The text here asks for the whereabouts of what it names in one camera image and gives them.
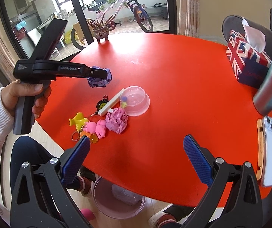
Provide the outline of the person's left hand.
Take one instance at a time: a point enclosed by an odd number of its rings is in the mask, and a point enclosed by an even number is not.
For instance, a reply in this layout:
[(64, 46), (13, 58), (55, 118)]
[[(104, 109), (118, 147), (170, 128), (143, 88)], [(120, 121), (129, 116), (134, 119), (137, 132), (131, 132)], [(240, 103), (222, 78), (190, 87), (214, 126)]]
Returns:
[[(11, 116), (15, 115), (15, 107), (18, 103), (19, 97), (37, 96), (43, 91), (43, 84), (29, 84), (21, 83), (20, 80), (16, 80), (1, 90), (1, 100), (5, 109)], [(39, 97), (32, 107), (32, 113), (35, 118), (40, 118), (44, 111), (45, 106), (48, 103), (48, 98), (51, 95), (52, 89), (48, 87), (43, 96)]]

